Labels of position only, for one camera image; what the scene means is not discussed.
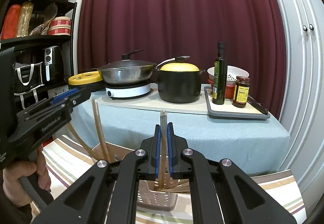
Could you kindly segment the person left hand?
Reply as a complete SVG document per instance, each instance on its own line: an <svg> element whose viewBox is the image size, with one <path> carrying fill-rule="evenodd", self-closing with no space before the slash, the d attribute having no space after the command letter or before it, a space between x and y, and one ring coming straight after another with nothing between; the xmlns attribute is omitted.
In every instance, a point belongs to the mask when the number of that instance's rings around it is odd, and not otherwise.
<svg viewBox="0 0 324 224"><path fill-rule="evenodd" d="M31 161L18 161L3 170L3 191L7 198L17 207L26 206L32 202L19 181L21 177L27 177L36 172L39 188L46 191L50 189L51 179L42 151L43 146L41 145L37 148L37 159L34 163Z"/></svg>

